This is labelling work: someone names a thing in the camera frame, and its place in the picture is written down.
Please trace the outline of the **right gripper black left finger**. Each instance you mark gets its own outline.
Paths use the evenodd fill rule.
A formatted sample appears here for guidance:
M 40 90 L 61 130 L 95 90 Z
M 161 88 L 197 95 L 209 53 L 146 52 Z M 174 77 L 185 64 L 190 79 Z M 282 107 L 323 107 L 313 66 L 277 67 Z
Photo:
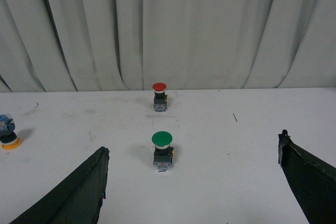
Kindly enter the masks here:
M 11 223 L 97 223 L 106 198 L 109 150 L 100 147 Z

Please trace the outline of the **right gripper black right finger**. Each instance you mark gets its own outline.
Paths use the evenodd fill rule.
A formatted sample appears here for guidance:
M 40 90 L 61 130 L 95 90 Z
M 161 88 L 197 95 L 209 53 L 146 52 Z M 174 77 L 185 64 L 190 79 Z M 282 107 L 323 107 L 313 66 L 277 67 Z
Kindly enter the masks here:
M 335 223 L 335 167 L 278 135 L 278 163 L 309 223 Z

